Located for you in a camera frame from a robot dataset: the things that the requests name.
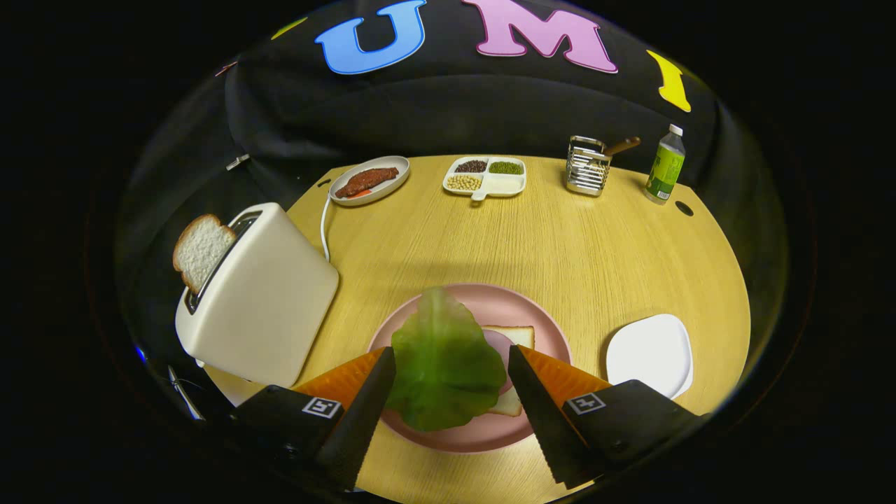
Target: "white tray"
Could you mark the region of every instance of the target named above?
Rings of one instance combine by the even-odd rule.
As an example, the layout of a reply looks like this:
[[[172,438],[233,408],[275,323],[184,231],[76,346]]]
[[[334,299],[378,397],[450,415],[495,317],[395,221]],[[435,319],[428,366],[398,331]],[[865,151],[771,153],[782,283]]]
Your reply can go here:
[[[457,167],[467,161],[485,161],[486,170],[479,173],[456,173]],[[522,175],[511,175],[509,173],[489,173],[492,163],[499,161],[509,161],[522,167]],[[471,177],[482,180],[482,185],[476,191],[466,191],[461,189],[449,189],[448,179],[455,175],[470,175]],[[448,172],[442,179],[442,187],[450,193],[456,195],[470,195],[474,201],[482,201],[486,196],[515,196],[526,188],[526,163],[516,158],[502,158],[498,156],[466,156],[458,158],[452,163]]]

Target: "bread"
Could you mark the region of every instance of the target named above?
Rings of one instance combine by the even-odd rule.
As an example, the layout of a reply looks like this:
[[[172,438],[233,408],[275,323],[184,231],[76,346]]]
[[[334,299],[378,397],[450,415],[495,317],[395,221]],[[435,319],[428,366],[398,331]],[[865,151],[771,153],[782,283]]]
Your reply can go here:
[[[513,344],[535,349],[535,327],[504,327],[504,326],[482,326],[483,329],[495,331],[507,336]],[[516,387],[510,387],[507,392],[498,396],[498,402],[487,411],[487,413],[497,413],[507,416],[520,416],[522,414],[522,402],[520,396],[516,393]]]
[[[202,284],[224,257],[237,234],[221,224],[211,213],[196,217],[174,246],[174,269],[181,273],[181,280],[193,294],[198,294]]]

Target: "round table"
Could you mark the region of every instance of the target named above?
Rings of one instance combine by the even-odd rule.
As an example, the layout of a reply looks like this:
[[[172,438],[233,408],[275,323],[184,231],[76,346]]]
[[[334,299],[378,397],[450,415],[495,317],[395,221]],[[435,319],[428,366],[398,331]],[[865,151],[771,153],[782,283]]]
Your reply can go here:
[[[691,338],[694,382],[675,401],[695,414],[717,407],[743,370],[750,311],[734,252],[693,190],[679,184],[668,204],[656,205],[642,194],[646,175],[613,168],[595,198],[564,187],[565,160],[494,155],[526,163],[521,194],[476,204],[448,193],[443,176],[461,156],[428,156],[410,158],[407,181],[384,199],[330,205],[325,226],[340,285],[298,383],[364,353],[383,320],[426,287],[483,282],[535,300],[564,331],[573,365],[603,379],[607,345],[620,327],[677,316]],[[332,169],[318,183],[349,168]],[[322,253],[328,188],[315,184],[288,212]],[[221,371],[208,371],[220,381]],[[262,386],[241,387],[222,391],[240,401]],[[421,504],[525,504],[578,490],[554,482],[535,436],[461,455],[415,445],[382,422],[357,485]]]

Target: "letter m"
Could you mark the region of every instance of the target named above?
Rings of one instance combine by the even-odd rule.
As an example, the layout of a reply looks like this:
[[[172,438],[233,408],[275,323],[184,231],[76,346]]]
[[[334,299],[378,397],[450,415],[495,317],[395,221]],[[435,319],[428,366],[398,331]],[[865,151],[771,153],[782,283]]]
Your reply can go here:
[[[570,49],[564,57],[572,63],[615,74],[616,65],[610,61],[603,42],[600,41],[597,23],[567,11],[554,11],[541,21],[511,0],[462,0],[474,4],[482,15],[486,41],[476,49],[487,56],[522,56],[526,47],[513,39],[513,30],[522,35],[538,53],[551,57],[564,38],[569,39]]]

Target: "yellow letter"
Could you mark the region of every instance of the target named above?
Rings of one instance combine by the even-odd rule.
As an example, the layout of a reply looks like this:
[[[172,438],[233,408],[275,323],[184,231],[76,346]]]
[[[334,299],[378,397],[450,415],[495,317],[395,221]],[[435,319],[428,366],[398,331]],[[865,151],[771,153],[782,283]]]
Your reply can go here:
[[[296,22],[291,22],[290,24],[284,26],[283,28],[280,28],[280,30],[278,30],[277,33],[274,33],[274,36],[271,37],[271,40],[274,40],[274,39],[278,38],[280,35],[286,33],[287,31],[290,31],[293,28],[296,28],[302,21],[304,21],[306,19],[308,19],[308,18],[304,17]]]
[[[685,86],[681,82],[681,70],[672,65],[665,57],[648,50],[647,54],[659,63],[659,72],[663,75],[663,85],[659,87],[659,96],[663,97],[685,112],[691,111],[691,104],[685,96]]]

